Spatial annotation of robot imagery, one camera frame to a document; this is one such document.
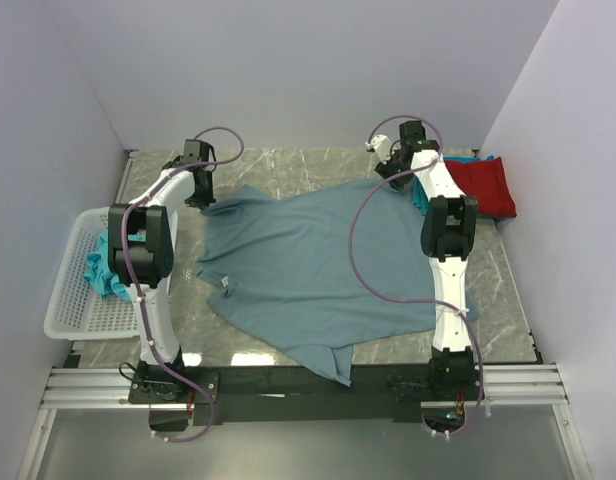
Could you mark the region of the grey blue t shirt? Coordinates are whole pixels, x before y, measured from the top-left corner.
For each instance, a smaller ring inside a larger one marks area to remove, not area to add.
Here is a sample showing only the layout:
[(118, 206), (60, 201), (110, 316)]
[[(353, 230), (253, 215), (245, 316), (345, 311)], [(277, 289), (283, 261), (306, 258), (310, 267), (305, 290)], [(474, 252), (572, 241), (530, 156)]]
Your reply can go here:
[(349, 385), (356, 344), (435, 326), (407, 193), (371, 179), (285, 199), (244, 186), (205, 215), (210, 309), (317, 375)]

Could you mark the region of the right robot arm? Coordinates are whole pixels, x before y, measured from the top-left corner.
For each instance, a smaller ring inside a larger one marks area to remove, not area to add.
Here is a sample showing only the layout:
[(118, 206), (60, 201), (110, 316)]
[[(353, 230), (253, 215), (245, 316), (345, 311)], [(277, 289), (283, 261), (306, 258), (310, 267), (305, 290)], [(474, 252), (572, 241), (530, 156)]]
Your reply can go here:
[(367, 147), (379, 158), (375, 171), (393, 188), (414, 179), (427, 199), (420, 244), (432, 270), (436, 324), (426, 378), (432, 395), (448, 399), (478, 380), (466, 323), (466, 272), (478, 204), (453, 180), (441, 141), (427, 137), (427, 123), (412, 115), (399, 118), (397, 141), (372, 132)]

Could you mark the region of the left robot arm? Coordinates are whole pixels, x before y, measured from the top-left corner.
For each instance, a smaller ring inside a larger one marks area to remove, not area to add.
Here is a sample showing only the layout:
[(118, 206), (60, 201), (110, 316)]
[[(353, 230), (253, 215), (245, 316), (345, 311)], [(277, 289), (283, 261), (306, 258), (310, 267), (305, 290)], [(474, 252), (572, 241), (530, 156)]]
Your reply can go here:
[(214, 148), (201, 144), (167, 163), (135, 199), (108, 210), (108, 265), (131, 300), (140, 338), (140, 360), (131, 386), (164, 402), (184, 396), (214, 404), (212, 393), (186, 376), (182, 347), (169, 307), (178, 209), (214, 202)]

